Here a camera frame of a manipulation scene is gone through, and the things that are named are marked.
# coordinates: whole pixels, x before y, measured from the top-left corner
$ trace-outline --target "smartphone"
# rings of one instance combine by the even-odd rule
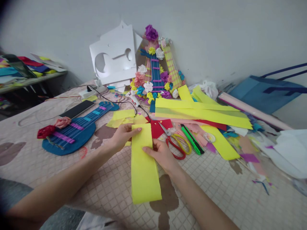
[[[80,104],[76,105],[75,107],[71,108],[70,110],[67,110],[66,112],[59,115],[60,117],[69,117],[70,119],[73,119],[75,117],[78,117],[81,113],[87,111],[90,107],[92,107],[95,103],[85,100],[84,102],[81,102]]]

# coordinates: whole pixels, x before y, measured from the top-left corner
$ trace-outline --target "red paper flower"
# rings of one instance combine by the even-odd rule
[[[55,126],[48,125],[37,132],[37,139],[45,139],[55,132]]]

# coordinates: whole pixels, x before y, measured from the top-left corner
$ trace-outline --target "pink paper flower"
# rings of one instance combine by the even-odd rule
[[[59,129],[62,129],[68,126],[70,122],[71,119],[69,117],[62,117],[60,119],[57,119],[57,122],[54,124],[54,126],[58,127]]]
[[[147,40],[149,41],[154,41],[158,38],[158,32],[153,28],[152,25],[146,26],[145,35]]]
[[[134,85],[135,87],[140,87],[145,84],[145,75],[140,74],[139,72],[135,73],[135,80],[134,80]]]

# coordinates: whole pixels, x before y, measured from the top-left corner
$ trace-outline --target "yellow paper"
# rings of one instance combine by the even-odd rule
[[[118,120],[110,120],[106,126],[111,127],[111,128],[118,128],[122,122],[124,121],[124,118],[118,119]]]
[[[92,95],[92,96],[90,96],[90,97],[88,97],[88,98],[86,98],[86,99],[83,99],[82,101],[85,101],[85,100],[88,100],[88,101],[95,101],[95,100],[97,100],[98,99],[98,97],[96,96],[96,95]]]
[[[155,103],[156,108],[170,109],[206,109],[206,110],[221,110],[221,111],[240,111],[231,106],[205,104],[201,102],[177,101],[165,98],[157,98]]]
[[[199,85],[193,89],[192,97],[194,97],[198,102],[218,105],[215,100],[211,99],[201,91],[201,87]]]
[[[213,142],[214,147],[219,152],[224,160],[233,160],[240,158],[240,155],[234,150],[234,148],[228,143],[226,138],[221,134],[218,128],[213,126],[201,126],[201,128],[215,136],[215,142]]]
[[[131,192],[134,204],[161,200],[161,188],[157,165],[151,156],[142,150],[152,148],[151,124],[132,125],[132,130],[142,128],[131,142]]]
[[[40,59],[42,59],[42,60],[50,60],[49,58],[47,58],[47,57],[39,57]]]
[[[118,120],[127,117],[135,117],[134,110],[119,110],[113,112],[112,120]]]
[[[178,88],[178,94],[179,94],[180,99],[182,101],[194,102],[194,100],[193,100],[193,98],[190,94],[190,91],[189,91],[189,89],[186,85]]]
[[[156,117],[178,118],[178,119],[201,119],[236,126],[240,128],[253,129],[248,117],[237,111],[215,111],[201,109],[168,109],[157,108]]]

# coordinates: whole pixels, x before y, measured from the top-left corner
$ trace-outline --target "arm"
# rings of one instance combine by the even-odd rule
[[[18,229],[39,229],[60,207],[67,203],[97,170],[119,152],[132,136],[131,124],[121,125],[109,142],[73,166],[61,171],[12,207],[6,216]]]
[[[143,151],[155,158],[170,176],[202,229],[239,229],[180,167],[166,143],[153,139],[153,148],[144,147]]]

